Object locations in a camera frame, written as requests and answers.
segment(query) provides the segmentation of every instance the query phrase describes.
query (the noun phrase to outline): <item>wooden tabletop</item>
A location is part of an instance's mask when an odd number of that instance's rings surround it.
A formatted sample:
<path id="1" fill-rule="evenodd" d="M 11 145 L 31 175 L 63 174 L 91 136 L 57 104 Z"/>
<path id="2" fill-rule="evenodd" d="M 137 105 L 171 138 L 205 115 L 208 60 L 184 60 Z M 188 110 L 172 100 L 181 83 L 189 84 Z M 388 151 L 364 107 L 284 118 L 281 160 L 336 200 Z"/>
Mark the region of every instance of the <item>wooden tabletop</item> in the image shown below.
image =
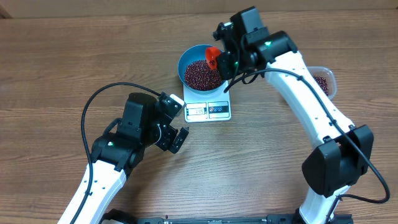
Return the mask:
<path id="1" fill-rule="evenodd" d="M 0 223 L 56 223 L 86 166 L 80 116 L 95 90 L 134 82 L 183 96 L 181 54 L 215 44 L 231 14 L 0 20 Z M 392 193 L 384 205 L 346 199 L 356 223 L 396 223 L 398 214 L 398 11 L 261 14 L 285 30 L 309 66 L 331 68 L 334 104 L 375 141 L 371 160 Z M 86 117 L 89 145 L 121 117 L 131 87 L 100 94 Z M 109 208 L 137 217 L 253 217 L 293 213 L 307 193 L 301 164 L 311 153 L 303 127 L 260 78 L 231 89 L 232 119 L 189 126 L 173 155 L 152 146 Z M 374 174 L 352 194 L 381 198 Z"/>

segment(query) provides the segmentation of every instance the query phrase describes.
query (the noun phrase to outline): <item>wall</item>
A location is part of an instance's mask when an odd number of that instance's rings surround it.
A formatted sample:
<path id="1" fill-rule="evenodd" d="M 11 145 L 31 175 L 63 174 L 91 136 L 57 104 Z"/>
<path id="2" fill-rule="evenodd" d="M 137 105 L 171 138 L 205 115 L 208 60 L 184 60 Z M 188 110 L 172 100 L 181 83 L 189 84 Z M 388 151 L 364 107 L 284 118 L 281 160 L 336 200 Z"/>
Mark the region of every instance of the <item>wall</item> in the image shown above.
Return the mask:
<path id="1" fill-rule="evenodd" d="M 398 0 L 0 0 L 13 18 L 260 11 L 395 9 Z"/>

